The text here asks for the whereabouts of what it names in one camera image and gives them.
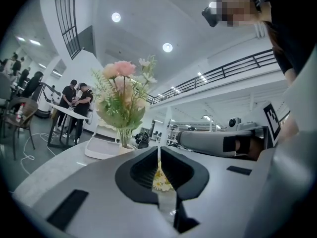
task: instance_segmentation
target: black chair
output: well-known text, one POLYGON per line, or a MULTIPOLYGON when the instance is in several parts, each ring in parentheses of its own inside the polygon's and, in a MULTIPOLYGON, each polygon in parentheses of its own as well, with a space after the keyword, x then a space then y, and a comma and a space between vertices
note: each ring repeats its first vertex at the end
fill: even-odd
POLYGON ((2 116, 1 119, 1 127, 0 127, 0 138, 1 138, 1 131, 3 130, 3 137, 5 137, 5 123, 8 123, 13 126, 13 157, 14 160, 16 160, 15 156, 15 132, 18 131, 18 138, 20 134, 20 128, 28 130, 30 133, 33 149, 35 150, 33 138, 32 138, 32 133, 31 133, 31 128, 30 128, 30 123, 33 115, 38 109, 38 104, 28 98, 14 98, 12 101, 10 101, 5 113, 2 116), (16 106, 20 106, 22 103, 24 103, 24 108, 23 108, 23 114, 21 121, 18 122, 16 120, 16 115, 9 113, 10 110, 12 110, 16 106))

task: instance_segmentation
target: railing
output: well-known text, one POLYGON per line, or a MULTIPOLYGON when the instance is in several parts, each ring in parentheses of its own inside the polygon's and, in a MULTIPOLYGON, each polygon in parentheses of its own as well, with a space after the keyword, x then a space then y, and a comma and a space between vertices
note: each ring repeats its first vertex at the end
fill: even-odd
POLYGON ((147 102, 151 103, 152 105, 168 98, 177 96, 179 94, 186 93, 198 87, 213 83, 215 81, 273 63, 277 63, 277 61, 272 49, 256 53, 251 56, 227 63, 221 67, 210 70, 200 76, 192 78, 176 86, 175 88, 162 93, 160 96, 154 97, 152 95, 148 95, 147 102))
POLYGON ((75 0, 55 0, 55 5, 61 34, 70 58, 74 59, 81 50, 76 25, 75 0))

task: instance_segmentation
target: white tray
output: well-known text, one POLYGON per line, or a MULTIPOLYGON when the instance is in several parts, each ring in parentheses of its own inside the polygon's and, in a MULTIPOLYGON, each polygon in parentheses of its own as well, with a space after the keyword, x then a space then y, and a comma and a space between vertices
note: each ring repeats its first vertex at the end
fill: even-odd
POLYGON ((86 145, 85 155, 95 159, 108 159, 119 154, 119 143, 92 137, 86 145))

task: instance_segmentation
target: white cable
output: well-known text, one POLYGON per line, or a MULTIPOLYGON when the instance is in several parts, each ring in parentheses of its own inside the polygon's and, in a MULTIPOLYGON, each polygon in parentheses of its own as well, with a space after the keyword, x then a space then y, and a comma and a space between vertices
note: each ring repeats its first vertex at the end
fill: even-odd
MULTIPOLYGON (((35 135, 40 135, 40 138, 41 138, 41 139, 43 139, 45 142, 48 142, 47 140, 45 140, 45 139, 43 138, 43 136, 49 137, 48 134, 46 134, 46 133, 35 133, 35 134, 32 134, 32 136, 35 136, 35 135)), ((53 132, 52 137, 53 137, 53 138, 56 138, 56 137, 58 137, 58 135, 53 132)), ((25 169, 25 167, 23 166, 22 161, 25 160, 25 159, 29 159, 29 160, 32 160, 32 161, 35 160, 35 157, 34 157, 34 156, 32 156, 32 155, 26 155, 26 153, 25 153, 25 148, 26 148, 26 145, 28 144, 30 138, 31 138, 31 136, 28 138, 28 140, 26 140, 25 145, 24 145, 23 154, 24 154, 25 157, 20 160, 20 164, 21 164, 22 169, 23 169, 28 175, 30 175, 30 173, 25 169)), ((46 147, 50 150, 51 153, 54 154, 54 156, 56 156, 56 154, 55 154, 48 146, 46 146, 46 147)))

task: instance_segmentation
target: chair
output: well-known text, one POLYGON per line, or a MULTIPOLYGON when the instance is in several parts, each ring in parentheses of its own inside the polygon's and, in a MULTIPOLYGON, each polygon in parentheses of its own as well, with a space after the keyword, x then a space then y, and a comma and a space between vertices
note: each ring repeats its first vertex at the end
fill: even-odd
POLYGON ((31 141, 32 141, 32 145, 33 145, 33 149, 35 150, 35 146, 34 146, 34 142, 33 142, 33 138, 32 138, 32 133, 31 133, 31 128, 30 128, 30 123, 31 123, 31 119, 33 117, 33 115, 35 114, 35 112, 38 109, 38 104, 31 99, 28 98, 14 98, 12 101, 10 101, 5 114, 2 117, 2 124, 3 124, 3 137, 5 137, 4 133, 4 128, 5 128, 5 124, 4 123, 8 123, 10 125, 13 126, 13 157, 14 160, 16 160, 16 156, 15 156, 15 132, 18 130, 18 138, 19 138, 19 132, 20 132, 20 128, 22 129, 26 129, 29 131, 30 133, 30 137, 31 137, 31 141), (23 115, 21 118, 20 122, 16 121, 16 115, 15 114, 10 114, 9 111, 14 108, 17 105, 21 105, 22 103, 24 103, 24 109, 23 109, 23 115))

